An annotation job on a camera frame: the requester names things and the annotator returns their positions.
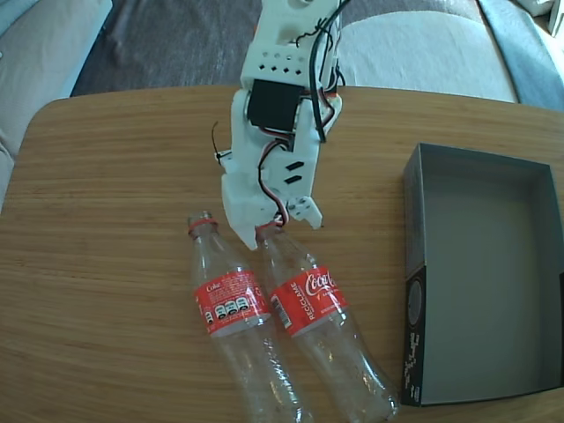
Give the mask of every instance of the empty plastic bottle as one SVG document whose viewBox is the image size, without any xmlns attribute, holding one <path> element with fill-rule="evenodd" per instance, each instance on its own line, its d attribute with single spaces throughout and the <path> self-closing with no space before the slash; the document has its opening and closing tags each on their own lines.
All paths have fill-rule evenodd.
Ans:
<svg viewBox="0 0 564 423">
<path fill-rule="evenodd" d="M 393 418 L 396 391 L 375 363 L 327 268 L 274 224 L 257 228 L 272 306 L 349 423 Z"/>
<path fill-rule="evenodd" d="M 209 212 L 189 219 L 192 284 L 207 331 L 223 353 L 252 423 L 311 423 L 280 357 L 267 302 L 247 263 L 218 234 Z"/>
</svg>

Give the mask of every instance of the wood grain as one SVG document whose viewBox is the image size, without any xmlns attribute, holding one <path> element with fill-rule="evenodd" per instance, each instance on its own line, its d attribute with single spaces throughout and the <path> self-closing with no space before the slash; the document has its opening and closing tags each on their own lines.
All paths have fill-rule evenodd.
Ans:
<svg viewBox="0 0 564 423">
<path fill-rule="evenodd" d="M 33 119 L 0 217 L 0 421 L 242 422 L 226 367 L 189 288 L 185 219 L 225 224 L 221 169 L 232 87 L 107 93 Z M 564 210 L 564 115 L 430 93 L 346 88 L 322 149 L 325 228 L 290 232 L 327 263 L 373 355 L 399 383 L 404 328 L 401 176 L 418 142 L 547 162 Z M 280 334 L 317 421 L 339 422 L 311 368 Z M 405 407 L 398 422 L 564 421 L 564 392 Z"/>
</svg>

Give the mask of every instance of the plastic bottle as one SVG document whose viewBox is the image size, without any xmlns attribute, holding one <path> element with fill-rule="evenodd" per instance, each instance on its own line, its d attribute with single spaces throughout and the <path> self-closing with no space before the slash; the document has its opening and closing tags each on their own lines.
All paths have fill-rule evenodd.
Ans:
<svg viewBox="0 0 564 423">
<path fill-rule="evenodd" d="M 346 421 L 393 418 L 399 410 L 396 391 L 370 356 L 328 270 L 278 226 L 257 228 L 257 240 L 272 306 Z"/>
<path fill-rule="evenodd" d="M 311 423 L 280 358 L 267 302 L 245 261 L 209 212 L 189 218 L 192 283 L 207 331 L 229 364 L 251 423 Z"/>
</svg>

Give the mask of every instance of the red label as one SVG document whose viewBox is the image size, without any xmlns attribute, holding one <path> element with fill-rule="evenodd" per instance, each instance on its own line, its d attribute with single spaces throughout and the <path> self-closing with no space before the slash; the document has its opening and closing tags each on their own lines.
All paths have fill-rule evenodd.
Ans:
<svg viewBox="0 0 564 423">
<path fill-rule="evenodd" d="M 276 288 L 271 303 L 292 336 L 347 305 L 345 296 L 324 267 L 304 271 Z"/>
<path fill-rule="evenodd" d="M 227 273 L 200 286 L 194 296 L 208 333 L 255 315 L 270 313 L 252 271 Z"/>
</svg>

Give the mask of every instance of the open box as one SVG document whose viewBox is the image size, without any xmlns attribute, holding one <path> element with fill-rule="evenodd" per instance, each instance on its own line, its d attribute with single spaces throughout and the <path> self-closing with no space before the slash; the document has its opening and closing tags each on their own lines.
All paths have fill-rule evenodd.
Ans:
<svg viewBox="0 0 564 423">
<path fill-rule="evenodd" d="M 421 144 L 404 189 L 402 403 L 563 386 L 564 237 L 550 167 Z"/>
</svg>

